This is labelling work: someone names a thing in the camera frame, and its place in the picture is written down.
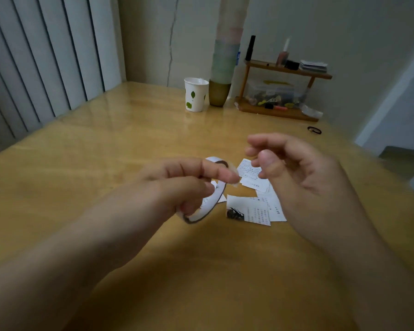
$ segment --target white wall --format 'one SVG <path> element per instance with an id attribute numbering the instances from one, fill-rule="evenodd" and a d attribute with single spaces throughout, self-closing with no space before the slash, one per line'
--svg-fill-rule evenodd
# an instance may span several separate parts
<path id="1" fill-rule="evenodd" d="M 167 85 L 175 1 L 119 0 L 128 80 Z M 183 88 L 186 76 L 209 78 L 219 2 L 179 0 L 170 86 Z M 234 94 L 251 35 L 254 59 L 275 61 L 292 37 L 292 59 L 328 62 L 334 78 L 317 79 L 308 104 L 354 136 L 414 54 L 414 0 L 250 0 Z M 308 82 L 262 70 L 250 77 L 287 79 L 300 88 Z"/>

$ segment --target white paper cup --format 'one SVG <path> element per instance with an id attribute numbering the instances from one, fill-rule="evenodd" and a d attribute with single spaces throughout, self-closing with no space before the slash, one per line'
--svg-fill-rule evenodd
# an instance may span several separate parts
<path id="1" fill-rule="evenodd" d="M 187 77 L 185 82 L 185 108 L 188 111 L 203 111 L 208 91 L 208 81 L 198 77 Z"/>

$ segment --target table surface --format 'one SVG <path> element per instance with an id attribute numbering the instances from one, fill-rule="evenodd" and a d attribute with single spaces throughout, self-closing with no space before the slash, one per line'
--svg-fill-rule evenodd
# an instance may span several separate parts
<path id="1" fill-rule="evenodd" d="M 74 220 L 97 197 L 159 157 L 217 156 L 237 166 L 246 136 L 280 131 L 336 156 L 372 221 L 414 270 L 414 192 L 325 122 L 209 106 L 184 91 L 124 83 L 0 153 L 0 262 Z M 225 194 L 255 196 L 227 186 Z M 355 329 L 342 279 L 286 222 L 173 216 L 140 254 L 94 290 L 68 330 Z"/>

